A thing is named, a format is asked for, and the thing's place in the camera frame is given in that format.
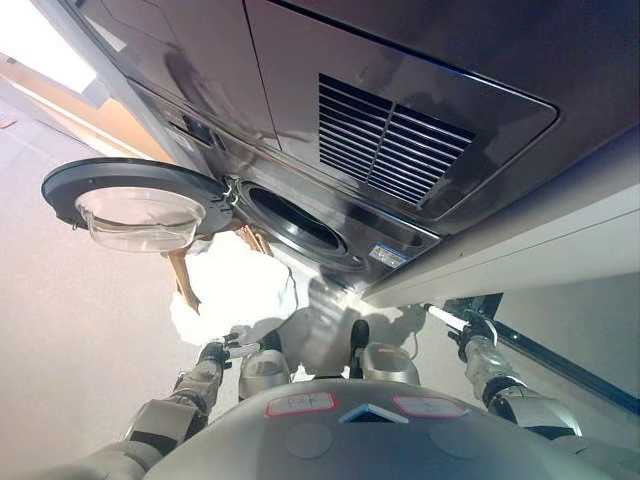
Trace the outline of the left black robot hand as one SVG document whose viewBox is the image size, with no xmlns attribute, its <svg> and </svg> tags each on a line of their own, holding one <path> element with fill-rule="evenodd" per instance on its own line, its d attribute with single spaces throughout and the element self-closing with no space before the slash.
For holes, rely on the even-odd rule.
<svg viewBox="0 0 640 480">
<path fill-rule="evenodd" d="M 258 341 L 246 342 L 248 332 L 245 326 L 235 326 L 229 333 L 213 339 L 201 349 L 197 363 L 211 361 L 227 368 L 232 360 L 258 353 L 261 345 Z"/>
</svg>

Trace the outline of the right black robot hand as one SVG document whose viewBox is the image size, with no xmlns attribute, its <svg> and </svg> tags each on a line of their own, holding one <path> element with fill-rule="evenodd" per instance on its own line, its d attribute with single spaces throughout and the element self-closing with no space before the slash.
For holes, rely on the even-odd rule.
<svg viewBox="0 0 640 480">
<path fill-rule="evenodd" d="M 449 328 L 447 336 L 456 343 L 460 354 L 466 353 L 467 344 L 476 337 L 488 340 L 493 346 L 497 345 L 498 334 L 495 326 L 484 316 L 469 311 L 463 317 L 458 317 L 433 304 L 426 304 L 425 308 L 430 315 Z"/>
</svg>

